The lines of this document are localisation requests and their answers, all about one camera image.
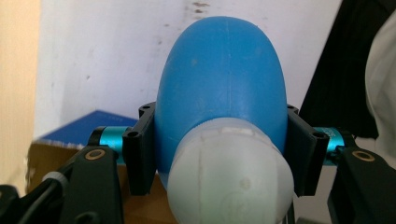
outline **white plastic cover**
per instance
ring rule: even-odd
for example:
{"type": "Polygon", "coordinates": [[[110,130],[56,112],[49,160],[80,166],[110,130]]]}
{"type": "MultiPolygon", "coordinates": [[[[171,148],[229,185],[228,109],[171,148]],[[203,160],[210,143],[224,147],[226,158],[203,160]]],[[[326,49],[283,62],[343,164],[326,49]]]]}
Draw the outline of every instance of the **white plastic cover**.
{"type": "Polygon", "coordinates": [[[379,133],[375,153],[396,169],[396,12],[373,41],[366,66],[366,90],[379,133]]]}

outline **white wall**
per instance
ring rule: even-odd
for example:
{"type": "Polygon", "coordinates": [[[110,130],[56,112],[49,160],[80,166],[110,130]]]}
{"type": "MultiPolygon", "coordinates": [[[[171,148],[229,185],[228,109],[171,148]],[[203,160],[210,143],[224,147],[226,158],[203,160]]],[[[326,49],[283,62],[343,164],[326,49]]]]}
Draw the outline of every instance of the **white wall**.
{"type": "Polygon", "coordinates": [[[271,39],[289,104],[300,107],[340,0],[41,1],[35,136],[95,109],[137,118],[155,101],[181,32],[209,16],[257,24],[271,39]]]}

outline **black plastic part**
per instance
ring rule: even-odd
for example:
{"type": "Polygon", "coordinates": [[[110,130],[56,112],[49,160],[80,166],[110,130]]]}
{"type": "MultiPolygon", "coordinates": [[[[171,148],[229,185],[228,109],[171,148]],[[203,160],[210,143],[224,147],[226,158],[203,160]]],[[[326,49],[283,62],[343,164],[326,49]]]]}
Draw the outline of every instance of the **black plastic part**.
{"type": "Polygon", "coordinates": [[[109,147],[84,147],[78,153],[59,223],[123,223],[116,158],[109,147]]]}
{"type": "Polygon", "coordinates": [[[105,130],[106,126],[97,127],[91,133],[90,139],[88,140],[88,146],[99,146],[100,139],[102,137],[102,133],[105,130]]]}
{"type": "Polygon", "coordinates": [[[22,215],[21,200],[15,187],[0,185],[0,223],[17,223],[22,215]]]}
{"type": "Polygon", "coordinates": [[[371,151],[347,147],[328,205],[334,224],[396,223],[396,171],[371,151]]]}
{"type": "Polygon", "coordinates": [[[288,110],[284,157],[293,173],[294,192],[299,197],[312,196],[317,190],[330,137],[303,121],[295,107],[289,105],[288,110]]]}
{"type": "Polygon", "coordinates": [[[155,103],[142,105],[139,108],[139,121],[122,137],[122,156],[132,195],[149,194],[157,169],[154,157],[154,110],[155,103]]]}

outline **bolt hole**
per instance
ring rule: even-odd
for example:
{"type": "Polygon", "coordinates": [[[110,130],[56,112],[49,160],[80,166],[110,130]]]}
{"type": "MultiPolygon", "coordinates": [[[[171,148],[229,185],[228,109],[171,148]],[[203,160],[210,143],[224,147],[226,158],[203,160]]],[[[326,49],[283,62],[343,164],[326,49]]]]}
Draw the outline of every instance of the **bolt hole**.
{"type": "Polygon", "coordinates": [[[320,132],[312,133],[312,135],[314,135],[316,138],[326,138],[326,137],[328,137],[328,135],[326,133],[320,133],[320,132]]]}
{"type": "Polygon", "coordinates": [[[139,135],[139,132],[130,132],[128,133],[128,137],[136,137],[139,135]]]}
{"type": "Polygon", "coordinates": [[[95,212],[85,212],[75,218],[76,224],[99,224],[100,218],[95,212]]]}
{"type": "Polygon", "coordinates": [[[360,159],[361,161],[375,161],[375,157],[367,152],[353,151],[352,155],[354,155],[356,158],[360,159]]]}

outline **black cable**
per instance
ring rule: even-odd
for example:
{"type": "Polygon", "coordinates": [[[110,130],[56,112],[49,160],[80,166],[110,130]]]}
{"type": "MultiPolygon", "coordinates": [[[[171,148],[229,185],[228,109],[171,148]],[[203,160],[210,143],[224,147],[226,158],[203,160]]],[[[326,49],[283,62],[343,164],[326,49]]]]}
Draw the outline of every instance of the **black cable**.
{"type": "Polygon", "coordinates": [[[49,205],[51,200],[62,196],[62,186],[56,180],[51,180],[49,186],[38,198],[27,208],[18,224],[28,224],[35,221],[36,216],[49,205]]]}

